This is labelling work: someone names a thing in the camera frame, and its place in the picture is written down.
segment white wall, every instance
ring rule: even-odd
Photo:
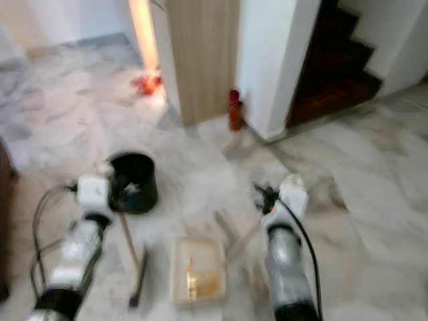
[[[296,0],[241,2],[237,87],[245,103],[247,123],[267,136]]]
[[[241,2],[236,82],[247,123],[266,140],[285,130],[318,3]]]
[[[393,66],[400,63],[399,58],[404,58],[401,54],[406,50],[407,39],[413,32],[414,25],[419,18],[423,6],[427,0],[341,0],[340,6],[361,13],[360,20],[354,32],[354,36],[375,46],[375,51],[367,68],[376,76],[386,80],[384,88],[379,96],[389,94],[393,91],[405,88],[406,82],[401,85],[394,81],[391,83]],[[408,57],[404,64],[419,65],[419,60]],[[417,82],[418,75],[413,75],[413,81]]]
[[[134,28],[134,22],[132,20],[132,13],[130,10],[129,0],[116,0],[116,4],[119,10],[119,15],[122,20],[124,33],[128,38],[128,41],[133,46],[135,51],[140,54],[142,59],[142,54],[140,51],[140,46],[138,44],[138,40],[136,38],[136,32]]]
[[[385,81],[383,94],[390,94],[417,84],[428,70],[428,3],[393,64]]]
[[[0,20],[24,50],[123,32],[114,0],[1,0]]]
[[[154,34],[156,36],[160,68],[162,69],[162,79],[169,101],[177,112],[181,114],[179,87],[177,86],[169,23],[166,12],[161,9],[161,7],[165,8],[165,1],[157,0],[157,3],[160,6],[151,3],[150,10]]]

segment black bucket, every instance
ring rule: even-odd
[[[154,177],[154,161],[139,152],[122,152],[109,159],[116,178],[125,177],[132,184],[132,192],[120,200],[123,210],[130,214],[150,211],[158,201]]]

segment staircase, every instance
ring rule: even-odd
[[[375,96],[382,81],[364,70],[374,48],[351,40],[358,16],[322,0],[287,127],[355,106]]]

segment red object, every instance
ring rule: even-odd
[[[242,107],[239,101],[239,92],[231,90],[229,93],[229,129],[238,132],[242,127]]]
[[[162,77],[160,77],[160,76],[154,77],[153,82],[156,86],[162,86]]]
[[[142,96],[150,96],[153,95],[155,90],[156,86],[153,80],[148,79],[145,85],[138,87],[137,92]]]
[[[138,77],[131,80],[131,85],[134,87],[141,87],[147,84],[148,77]]]

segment marble floor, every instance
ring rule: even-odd
[[[116,222],[78,320],[273,320],[263,235],[228,267],[226,299],[210,307],[171,303],[170,248],[176,236],[209,235],[227,251],[258,220],[252,182],[278,185],[289,172],[310,192],[304,225],[320,264],[324,319],[428,320],[428,86],[266,146],[246,130],[228,132],[225,117],[182,128],[164,93],[135,94],[129,81],[140,73],[122,38],[62,45],[25,67],[0,68],[0,136],[21,172],[7,248],[11,297],[0,319],[24,320],[33,305],[31,218],[43,192],[132,149],[155,159],[160,194],[149,214],[128,218],[135,244],[150,249],[142,302],[128,311],[134,271]],[[53,199],[42,243],[77,218],[70,196]]]

